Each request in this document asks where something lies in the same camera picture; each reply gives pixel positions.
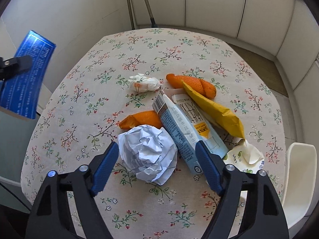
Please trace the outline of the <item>long blue toothpaste box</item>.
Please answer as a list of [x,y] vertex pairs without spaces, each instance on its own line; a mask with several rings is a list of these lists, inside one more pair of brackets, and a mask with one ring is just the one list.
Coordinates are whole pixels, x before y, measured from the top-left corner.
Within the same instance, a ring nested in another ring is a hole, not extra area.
[[30,30],[14,57],[31,56],[28,72],[1,80],[1,108],[19,117],[35,119],[42,81],[56,45]]

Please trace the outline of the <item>long orange peel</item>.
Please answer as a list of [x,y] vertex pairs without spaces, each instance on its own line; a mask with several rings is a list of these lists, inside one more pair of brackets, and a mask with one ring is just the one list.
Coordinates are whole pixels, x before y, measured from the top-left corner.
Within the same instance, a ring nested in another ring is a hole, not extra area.
[[183,83],[186,83],[193,90],[208,99],[214,99],[217,94],[216,88],[213,84],[200,78],[169,73],[166,75],[166,80],[173,88],[183,88]]

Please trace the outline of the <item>white plastic trash bin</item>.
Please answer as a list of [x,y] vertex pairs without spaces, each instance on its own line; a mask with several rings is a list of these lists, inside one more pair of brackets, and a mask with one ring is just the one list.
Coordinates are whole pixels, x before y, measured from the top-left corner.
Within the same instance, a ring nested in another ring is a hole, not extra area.
[[314,145],[292,143],[286,151],[286,173],[281,203],[288,228],[307,213],[314,194],[317,152]]

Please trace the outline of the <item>white kitchen cabinets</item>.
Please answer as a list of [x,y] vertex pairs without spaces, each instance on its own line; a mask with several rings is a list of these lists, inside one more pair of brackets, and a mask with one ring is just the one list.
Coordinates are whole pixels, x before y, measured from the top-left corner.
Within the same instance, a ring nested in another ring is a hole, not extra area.
[[[217,33],[272,55],[289,81],[298,136],[318,143],[318,20],[306,0],[149,0],[155,21]],[[151,23],[131,0],[138,26]]]

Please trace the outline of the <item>yellow snack wrapper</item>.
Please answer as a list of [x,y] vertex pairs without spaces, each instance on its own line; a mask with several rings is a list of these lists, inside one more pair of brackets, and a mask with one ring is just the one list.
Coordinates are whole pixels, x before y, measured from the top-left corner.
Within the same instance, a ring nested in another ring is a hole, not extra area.
[[186,82],[182,81],[182,84],[191,99],[220,127],[226,130],[231,136],[241,139],[245,138],[244,126],[241,120],[229,108],[201,95]]

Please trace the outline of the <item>light blue milk carton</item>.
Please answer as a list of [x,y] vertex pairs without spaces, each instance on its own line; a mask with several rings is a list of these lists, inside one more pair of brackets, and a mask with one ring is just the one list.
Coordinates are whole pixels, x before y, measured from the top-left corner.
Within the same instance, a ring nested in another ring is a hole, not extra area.
[[223,158],[228,153],[228,148],[201,109],[182,89],[160,91],[153,109],[193,174],[203,173],[195,154],[196,143],[200,140],[212,154]]

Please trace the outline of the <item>crumpled white paper ball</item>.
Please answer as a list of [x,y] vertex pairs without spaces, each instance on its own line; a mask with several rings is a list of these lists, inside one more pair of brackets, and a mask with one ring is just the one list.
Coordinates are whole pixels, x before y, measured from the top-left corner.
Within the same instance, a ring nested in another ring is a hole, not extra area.
[[177,166],[177,146],[163,127],[134,127],[118,136],[118,146],[126,169],[147,183],[164,185]]

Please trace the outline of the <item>small curled orange peel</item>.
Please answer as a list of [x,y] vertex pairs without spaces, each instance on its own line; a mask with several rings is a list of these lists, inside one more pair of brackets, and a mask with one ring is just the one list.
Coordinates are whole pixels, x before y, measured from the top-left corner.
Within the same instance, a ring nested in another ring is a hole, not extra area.
[[150,125],[160,129],[162,122],[159,115],[152,110],[128,115],[119,123],[120,129],[131,129],[140,125]]

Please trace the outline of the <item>crumpled white tissue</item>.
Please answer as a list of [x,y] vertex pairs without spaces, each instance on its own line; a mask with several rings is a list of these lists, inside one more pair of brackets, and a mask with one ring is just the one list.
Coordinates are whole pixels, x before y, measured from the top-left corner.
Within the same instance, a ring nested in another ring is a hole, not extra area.
[[148,77],[144,74],[130,76],[128,79],[129,88],[137,93],[155,91],[160,88],[160,81],[154,77]]

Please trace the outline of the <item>brown floor mat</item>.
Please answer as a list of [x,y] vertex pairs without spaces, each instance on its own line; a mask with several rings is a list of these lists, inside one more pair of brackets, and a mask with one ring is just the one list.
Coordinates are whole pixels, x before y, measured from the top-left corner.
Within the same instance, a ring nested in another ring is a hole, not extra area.
[[232,49],[244,59],[262,81],[270,88],[283,96],[288,97],[288,92],[275,63],[254,52],[229,44]]

